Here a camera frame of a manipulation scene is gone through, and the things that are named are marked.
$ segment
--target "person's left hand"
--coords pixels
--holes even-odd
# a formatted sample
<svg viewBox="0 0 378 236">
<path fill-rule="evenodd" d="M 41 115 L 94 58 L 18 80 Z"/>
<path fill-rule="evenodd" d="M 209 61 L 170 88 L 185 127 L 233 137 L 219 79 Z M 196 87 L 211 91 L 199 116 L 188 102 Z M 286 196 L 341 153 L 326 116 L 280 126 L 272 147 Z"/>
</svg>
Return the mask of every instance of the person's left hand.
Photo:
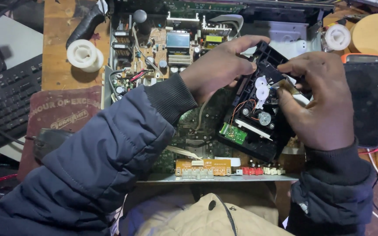
<svg viewBox="0 0 378 236">
<path fill-rule="evenodd" d="M 245 35 L 222 43 L 182 71 L 180 76 L 196 102 L 205 102 L 218 89 L 235 83 L 239 75 L 255 72 L 256 64 L 238 55 L 262 40 L 270 42 L 265 36 Z"/>
</svg>

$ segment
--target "ribbed cuff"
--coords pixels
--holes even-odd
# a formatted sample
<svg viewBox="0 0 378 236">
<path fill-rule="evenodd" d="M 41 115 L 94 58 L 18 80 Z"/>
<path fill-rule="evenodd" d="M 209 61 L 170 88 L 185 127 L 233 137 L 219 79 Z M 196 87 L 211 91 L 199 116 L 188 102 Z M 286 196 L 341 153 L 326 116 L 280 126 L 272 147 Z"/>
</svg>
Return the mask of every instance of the ribbed cuff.
<svg viewBox="0 0 378 236">
<path fill-rule="evenodd" d="M 358 139 L 345 148 L 320 151 L 305 147 L 306 171 L 327 184 L 356 185 L 369 177 L 371 164 L 358 156 Z"/>
<path fill-rule="evenodd" d="M 198 107 L 195 99 L 178 73 L 169 79 L 145 87 L 151 105 L 170 124 L 175 124 L 188 110 Z"/>
</svg>

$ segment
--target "tan cylindrical object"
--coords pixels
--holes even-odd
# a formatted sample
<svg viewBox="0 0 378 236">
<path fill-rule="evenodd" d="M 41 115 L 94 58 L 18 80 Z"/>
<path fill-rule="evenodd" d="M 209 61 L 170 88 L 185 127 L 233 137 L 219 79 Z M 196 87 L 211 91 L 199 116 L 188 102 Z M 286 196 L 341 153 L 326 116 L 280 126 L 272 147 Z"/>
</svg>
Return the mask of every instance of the tan cylindrical object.
<svg viewBox="0 0 378 236">
<path fill-rule="evenodd" d="M 378 54 L 378 14 L 366 16 L 355 24 L 350 31 L 351 52 Z"/>
</svg>

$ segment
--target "screw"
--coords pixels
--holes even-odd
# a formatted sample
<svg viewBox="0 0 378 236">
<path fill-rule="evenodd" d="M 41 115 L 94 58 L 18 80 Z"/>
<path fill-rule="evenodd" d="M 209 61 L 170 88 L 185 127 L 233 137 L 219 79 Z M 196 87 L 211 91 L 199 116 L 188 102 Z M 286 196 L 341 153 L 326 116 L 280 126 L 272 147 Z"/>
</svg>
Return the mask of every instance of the screw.
<svg viewBox="0 0 378 236">
<path fill-rule="evenodd" d="M 245 108 L 243 109 L 243 115 L 249 115 L 249 109 Z"/>
</svg>

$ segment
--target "black keyboard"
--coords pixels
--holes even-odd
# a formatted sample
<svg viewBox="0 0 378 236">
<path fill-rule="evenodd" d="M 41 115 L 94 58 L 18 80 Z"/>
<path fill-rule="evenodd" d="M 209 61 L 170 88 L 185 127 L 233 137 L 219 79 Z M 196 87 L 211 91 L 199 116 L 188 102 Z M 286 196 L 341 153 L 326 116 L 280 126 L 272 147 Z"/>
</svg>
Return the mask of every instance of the black keyboard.
<svg viewBox="0 0 378 236">
<path fill-rule="evenodd" d="M 41 90 L 42 55 L 0 73 L 0 130 L 20 138 L 26 135 L 30 97 Z M 0 134 L 0 147 L 11 141 Z"/>
</svg>

